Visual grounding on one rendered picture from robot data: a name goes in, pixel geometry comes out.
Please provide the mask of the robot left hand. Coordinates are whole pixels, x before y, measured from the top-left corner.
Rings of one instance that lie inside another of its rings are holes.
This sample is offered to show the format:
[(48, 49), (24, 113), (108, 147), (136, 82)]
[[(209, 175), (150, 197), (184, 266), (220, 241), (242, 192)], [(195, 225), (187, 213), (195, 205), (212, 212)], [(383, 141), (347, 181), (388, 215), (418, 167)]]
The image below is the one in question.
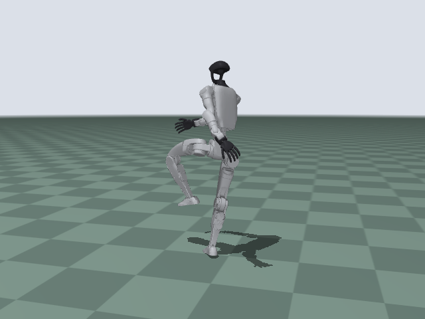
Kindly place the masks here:
[[(240, 156), (240, 152), (239, 152), (239, 150), (238, 150), (238, 149), (234, 146), (234, 144), (233, 144), (232, 142), (227, 141), (227, 138), (226, 138), (226, 137), (223, 137), (223, 138), (221, 138), (220, 140), (219, 140), (217, 137), (215, 137), (215, 140), (217, 141), (217, 143), (218, 143), (218, 144), (220, 145), (220, 147), (222, 148), (222, 149), (221, 149), (221, 152), (222, 152), (222, 158), (223, 158), (223, 159), (225, 159), (225, 157), (224, 157), (224, 152), (227, 154), (227, 156), (228, 156), (228, 158), (229, 158), (229, 160), (230, 160), (230, 163), (232, 162), (231, 156), (233, 157), (234, 161), (236, 161), (235, 156), (236, 156), (236, 158), (238, 159), (238, 155)], [(235, 152), (235, 150), (237, 151), (238, 155), (237, 155), (237, 153)], [(233, 151), (233, 153), (235, 154), (235, 156), (234, 156), (234, 154), (232, 153), (232, 151)], [(230, 156), (229, 152), (230, 152), (231, 156)]]

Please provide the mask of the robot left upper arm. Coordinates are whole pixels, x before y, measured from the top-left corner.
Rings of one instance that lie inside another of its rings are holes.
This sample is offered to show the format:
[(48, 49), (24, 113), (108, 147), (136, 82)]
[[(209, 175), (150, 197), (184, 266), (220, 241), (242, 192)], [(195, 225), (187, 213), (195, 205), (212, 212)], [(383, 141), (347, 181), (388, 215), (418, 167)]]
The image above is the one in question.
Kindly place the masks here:
[(212, 86), (206, 86), (199, 92), (202, 100), (203, 106), (212, 112), (215, 117), (214, 104), (213, 104), (213, 94), (214, 90)]

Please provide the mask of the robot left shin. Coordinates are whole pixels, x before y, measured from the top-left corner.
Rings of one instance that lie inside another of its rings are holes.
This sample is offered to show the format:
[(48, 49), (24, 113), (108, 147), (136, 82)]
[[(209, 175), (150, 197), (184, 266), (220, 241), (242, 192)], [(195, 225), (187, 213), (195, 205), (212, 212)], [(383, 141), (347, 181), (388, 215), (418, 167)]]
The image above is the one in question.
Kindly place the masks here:
[(177, 165), (173, 156), (167, 156), (165, 162), (170, 174), (172, 175), (175, 182), (180, 186), (182, 192), (185, 194), (185, 197), (190, 199), (191, 195), (193, 196), (193, 194), (189, 187), (183, 164)]

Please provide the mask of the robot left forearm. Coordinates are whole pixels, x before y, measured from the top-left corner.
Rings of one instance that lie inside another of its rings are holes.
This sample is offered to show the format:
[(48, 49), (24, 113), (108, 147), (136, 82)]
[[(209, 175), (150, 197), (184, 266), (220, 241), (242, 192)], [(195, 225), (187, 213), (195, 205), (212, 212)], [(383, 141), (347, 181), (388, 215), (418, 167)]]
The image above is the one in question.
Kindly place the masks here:
[(219, 129), (217, 119), (214, 117), (213, 113), (210, 110), (205, 110), (203, 112), (203, 118), (206, 120), (207, 126), (209, 127), (209, 130), (211, 131), (211, 136), (213, 138), (217, 137), (220, 140), (224, 137), (224, 134)]

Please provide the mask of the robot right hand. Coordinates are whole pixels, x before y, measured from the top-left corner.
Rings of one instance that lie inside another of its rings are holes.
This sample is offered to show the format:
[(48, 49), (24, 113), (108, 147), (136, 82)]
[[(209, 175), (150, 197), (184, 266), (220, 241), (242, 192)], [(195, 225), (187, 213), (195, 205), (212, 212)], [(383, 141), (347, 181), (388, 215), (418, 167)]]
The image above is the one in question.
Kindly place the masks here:
[(178, 132), (178, 134), (179, 134), (180, 132), (185, 131), (185, 130), (188, 130), (188, 129), (192, 128), (192, 127), (197, 127), (197, 126), (195, 126), (194, 121), (199, 120), (199, 119), (200, 118), (196, 118), (196, 119), (193, 119), (191, 121), (191, 120), (187, 120), (187, 119), (184, 119), (184, 118), (179, 118), (179, 120), (184, 120), (184, 121), (183, 122), (177, 122), (175, 125), (177, 125), (177, 124), (180, 124), (180, 125), (175, 126), (175, 128), (178, 128), (179, 126), (183, 126), (183, 127), (178, 128), (176, 131), (178, 131), (178, 130), (180, 130), (182, 128), (185, 128), (185, 129), (180, 130)]

